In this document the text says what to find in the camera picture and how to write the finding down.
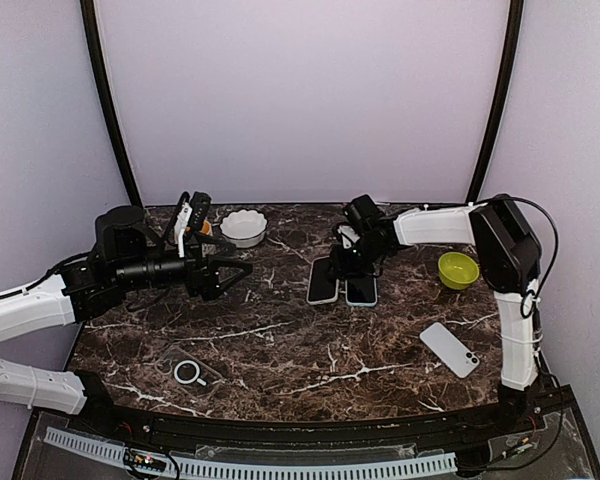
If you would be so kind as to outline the transparent clear phone case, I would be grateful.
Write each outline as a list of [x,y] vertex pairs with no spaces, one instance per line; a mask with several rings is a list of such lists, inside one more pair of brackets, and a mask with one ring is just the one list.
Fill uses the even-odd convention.
[[175,345],[161,354],[154,368],[170,386],[194,398],[208,397],[225,384],[220,372]]

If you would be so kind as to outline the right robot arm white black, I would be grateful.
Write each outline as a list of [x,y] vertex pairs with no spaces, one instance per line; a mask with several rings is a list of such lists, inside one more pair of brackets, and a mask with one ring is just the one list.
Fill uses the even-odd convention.
[[506,391],[526,392],[540,374],[538,304],[550,271],[541,266],[540,240],[519,208],[524,202],[499,194],[476,203],[388,215],[370,196],[360,196],[343,209],[355,236],[347,245],[332,247],[327,276],[348,280],[373,274],[382,259],[417,245],[473,246],[498,307],[500,385]]

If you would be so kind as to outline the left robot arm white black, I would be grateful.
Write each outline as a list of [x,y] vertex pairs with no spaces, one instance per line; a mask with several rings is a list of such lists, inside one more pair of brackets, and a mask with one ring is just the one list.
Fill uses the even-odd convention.
[[[128,293],[182,286],[191,297],[215,300],[251,274],[251,264],[207,256],[201,233],[208,207],[182,207],[176,247],[158,234],[137,206],[116,207],[95,221],[88,252],[51,267],[41,279],[0,293],[0,343],[34,331],[97,319],[121,305]],[[0,402],[80,415],[100,436],[121,427],[120,412],[98,375],[50,371],[0,358]]]

